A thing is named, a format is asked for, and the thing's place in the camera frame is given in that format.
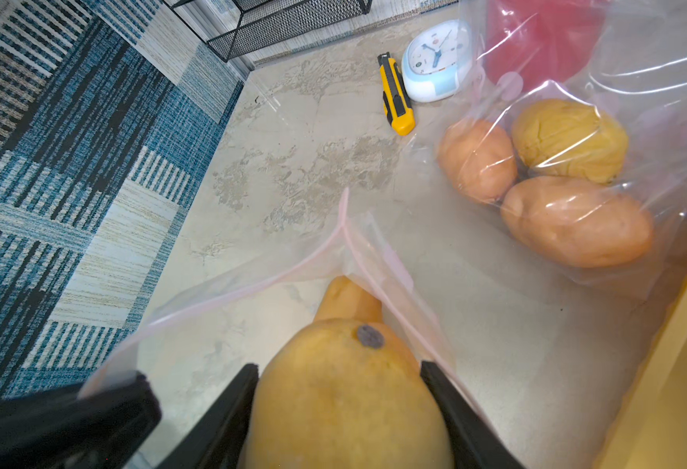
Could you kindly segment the clear zipper bag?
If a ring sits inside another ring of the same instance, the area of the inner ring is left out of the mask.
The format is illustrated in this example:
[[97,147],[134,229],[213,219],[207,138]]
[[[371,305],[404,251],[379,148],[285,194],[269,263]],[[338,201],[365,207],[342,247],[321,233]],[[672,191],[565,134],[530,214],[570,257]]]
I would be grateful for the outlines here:
[[687,213],[687,1],[463,1],[403,66],[458,195],[574,283],[651,293]]
[[472,410],[455,353],[375,211],[355,212],[342,195],[329,228],[271,247],[157,308],[81,389],[89,398],[144,375],[165,417],[189,429],[248,363],[268,365],[312,322],[339,276],[382,302],[384,319],[417,358],[437,363]]

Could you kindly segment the orange potato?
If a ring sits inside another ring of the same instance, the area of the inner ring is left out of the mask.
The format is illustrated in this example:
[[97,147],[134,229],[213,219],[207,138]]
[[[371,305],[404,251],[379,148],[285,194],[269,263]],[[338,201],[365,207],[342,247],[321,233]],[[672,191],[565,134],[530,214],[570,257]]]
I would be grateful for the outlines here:
[[449,126],[437,162],[461,195],[485,204],[501,200],[518,175],[511,138],[501,126],[483,119]]

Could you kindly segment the brown potato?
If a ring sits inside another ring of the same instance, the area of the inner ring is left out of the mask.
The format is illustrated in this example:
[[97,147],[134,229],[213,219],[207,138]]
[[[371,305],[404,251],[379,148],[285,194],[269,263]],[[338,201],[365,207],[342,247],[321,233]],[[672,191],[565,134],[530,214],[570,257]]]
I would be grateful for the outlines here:
[[349,277],[336,277],[323,296],[314,322],[334,319],[383,322],[382,302]]
[[539,176],[513,186],[501,206],[511,234],[548,259],[595,269],[635,261],[650,250],[653,220],[621,191],[583,179]]
[[441,410],[416,358],[385,324],[300,330],[255,390],[246,468],[452,468]]

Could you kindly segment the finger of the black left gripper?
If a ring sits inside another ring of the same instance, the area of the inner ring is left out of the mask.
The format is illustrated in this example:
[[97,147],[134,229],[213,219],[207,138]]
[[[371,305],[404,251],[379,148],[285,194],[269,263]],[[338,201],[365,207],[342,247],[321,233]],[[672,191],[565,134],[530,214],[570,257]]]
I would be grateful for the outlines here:
[[122,468],[161,421],[147,378],[80,399],[81,385],[0,401],[0,468]]

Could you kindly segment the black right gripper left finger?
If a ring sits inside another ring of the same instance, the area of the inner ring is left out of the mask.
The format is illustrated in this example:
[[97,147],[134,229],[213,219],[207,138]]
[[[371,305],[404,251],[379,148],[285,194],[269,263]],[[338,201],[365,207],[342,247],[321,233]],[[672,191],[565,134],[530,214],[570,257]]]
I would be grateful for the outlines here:
[[246,363],[159,468],[238,468],[259,381]]

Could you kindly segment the yellow lemon-like potato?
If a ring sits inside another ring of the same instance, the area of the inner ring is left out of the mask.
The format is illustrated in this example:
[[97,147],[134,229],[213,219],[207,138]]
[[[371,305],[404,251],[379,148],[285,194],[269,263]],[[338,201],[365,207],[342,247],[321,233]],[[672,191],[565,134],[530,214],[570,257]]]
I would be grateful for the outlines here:
[[629,148],[625,128],[598,107],[546,99],[527,107],[511,127],[518,156],[539,175],[606,185],[621,172]]

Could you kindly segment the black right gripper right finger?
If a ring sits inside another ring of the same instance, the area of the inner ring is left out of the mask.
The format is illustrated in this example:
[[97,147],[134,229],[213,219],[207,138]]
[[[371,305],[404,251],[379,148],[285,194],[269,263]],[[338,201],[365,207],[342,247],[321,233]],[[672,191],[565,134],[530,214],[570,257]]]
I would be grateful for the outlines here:
[[447,425],[456,468],[524,468],[436,363],[422,361],[420,375]]

